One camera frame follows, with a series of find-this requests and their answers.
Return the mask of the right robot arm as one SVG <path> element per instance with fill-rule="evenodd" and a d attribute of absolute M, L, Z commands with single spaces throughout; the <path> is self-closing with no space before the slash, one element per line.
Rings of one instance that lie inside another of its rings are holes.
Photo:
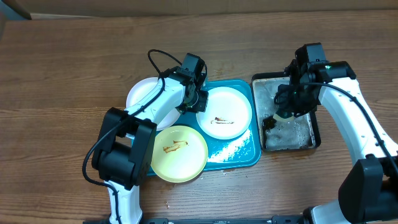
<path fill-rule="evenodd" d="M 338 198 L 309 209 L 309 223 L 368 223 L 397 219 L 397 143 L 383 130 L 366 103 L 356 74 L 347 62 L 293 60 L 290 78 L 281 85 L 274 118 L 303 116 L 326 108 L 340 131 L 353 167 Z"/>

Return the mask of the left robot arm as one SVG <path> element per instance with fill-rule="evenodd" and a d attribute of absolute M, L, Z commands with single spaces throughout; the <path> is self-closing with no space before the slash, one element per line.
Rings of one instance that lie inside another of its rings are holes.
<path fill-rule="evenodd" d="M 82 173 L 88 182 L 107 188 L 111 206 L 107 223 L 141 221 L 139 186 L 150 167 L 157 126 L 172 110 L 205 110 L 208 92 L 201 89 L 205 69 L 184 65 L 167 69 L 137 103 L 106 112 L 98 140 L 84 158 Z"/>

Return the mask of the yellow green sponge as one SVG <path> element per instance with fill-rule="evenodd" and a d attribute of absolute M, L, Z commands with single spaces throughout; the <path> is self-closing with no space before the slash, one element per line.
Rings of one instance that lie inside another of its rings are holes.
<path fill-rule="evenodd" d="M 282 109 L 278 109 L 273 115 L 273 118 L 280 122 L 290 122 L 294 120 L 294 116 L 291 112 Z"/>

